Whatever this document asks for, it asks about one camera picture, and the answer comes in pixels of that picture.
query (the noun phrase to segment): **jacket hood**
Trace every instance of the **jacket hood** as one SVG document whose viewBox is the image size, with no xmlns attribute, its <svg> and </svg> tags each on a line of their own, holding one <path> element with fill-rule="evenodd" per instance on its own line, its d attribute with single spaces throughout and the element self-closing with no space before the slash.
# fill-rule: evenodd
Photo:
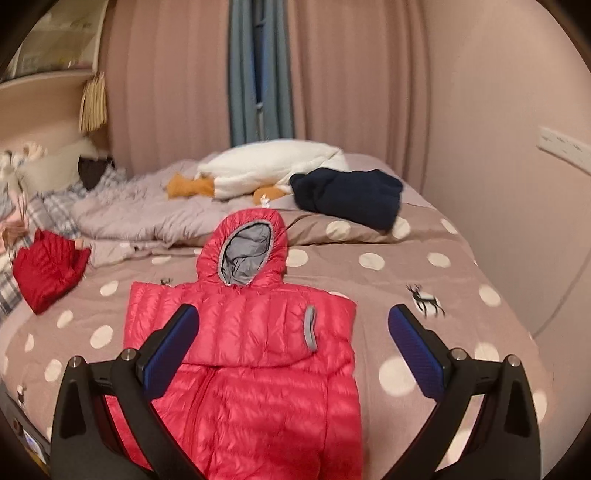
<svg viewBox="0 0 591 480">
<path fill-rule="evenodd" d="M 280 282 L 287 245 L 285 223 L 275 210 L 240 210 L 224 218 L 203 247 L 199 281 L 235 287 Z"/>
</svg>

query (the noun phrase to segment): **dark blue cloth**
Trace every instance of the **dark blue cloth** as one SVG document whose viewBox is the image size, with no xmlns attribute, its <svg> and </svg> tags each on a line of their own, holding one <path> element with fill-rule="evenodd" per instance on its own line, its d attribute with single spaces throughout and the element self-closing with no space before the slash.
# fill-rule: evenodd
<svg viewBox="0 0 591 480">
<path fill-rule="evenodd" d="M 400 209 L 402 182 L 381 170 L 318 168 L 305 175 L 292 175 L 290 185 L 302 210 L 344 218 L 375 230 L 390 230 Z"/>
</svg>

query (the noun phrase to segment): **blue curtain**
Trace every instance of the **blue curtain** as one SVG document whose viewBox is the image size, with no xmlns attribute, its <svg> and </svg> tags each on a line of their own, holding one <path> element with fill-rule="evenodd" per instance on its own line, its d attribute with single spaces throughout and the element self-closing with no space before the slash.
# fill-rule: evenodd
<svg viewBox="0 0 591 480">
<path fill-rule="evenodd" d="M 232 0 L 229 96 L 232 145 L 294 138 L 290 58 L 284 0 L 264 0 L 261 72 L 262 131 L 256 108 L 251 0 Z"/>
<path fill-rule="evenodd" d="M 265 0 L 262 110 L 264 139 L 294 138 L 284 0 Z"/>
<path fill-rule="evenodd" d="M 232 0 L 229 53 L 232 146 L 258 140 L 251 0 Z"/>
</svg>

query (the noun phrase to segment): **black cloth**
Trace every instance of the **black cloth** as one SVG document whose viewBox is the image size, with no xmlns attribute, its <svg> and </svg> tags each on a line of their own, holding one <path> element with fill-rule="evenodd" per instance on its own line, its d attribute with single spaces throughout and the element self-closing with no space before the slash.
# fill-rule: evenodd
<svg viewBox="0 0 591 480">
<path fill-rule="evenodd" d="M 342 172 L 318 168 L 290 178 L 296 204 L 302 210 L 324 213 L 390 230 L 400 209 L 402 182 L 381 170 Z"/>
<path fill-rule="evenodd" d="M 95 188 L 105 173 L 107 166 L 114 166 L 113 159 L 107 157 L 105 160 L 96 160 L 95 158 L 78 158 L 78 175 L 82 181 L 82 185 L 86 190 Z"/>
</svg>

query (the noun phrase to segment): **beige wall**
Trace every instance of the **beige wall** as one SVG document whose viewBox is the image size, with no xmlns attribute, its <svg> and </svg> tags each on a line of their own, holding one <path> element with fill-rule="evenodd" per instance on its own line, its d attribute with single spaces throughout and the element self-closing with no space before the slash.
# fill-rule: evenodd
<svg viewBox="0 0 591 480">
<path fill-rule="evenodd" d="M 555 423 L 562 426 L 547 469 L 591 410 L 588 375 L 566 367 L 588 369 L 590 360 L 583 352 L 590 290 L 577 281 L 591 250 L 591 176 L 535 145 L 539 126 L 591 144 L 591 74 L 535 0 L 423 4 L 432 88 L 424 195 L 453 219 L 523 324 L 540 334 L 560 390 L 580 391 L 559 406 L 564 421 Z"/>
<path fill-rule="evenodd" d="M 50 151 L 80 137 L 78 114 L 90 74 L 35 75 L 0 85 L 0 151 L 19 150 L 28 140 Z"/>
</svg>

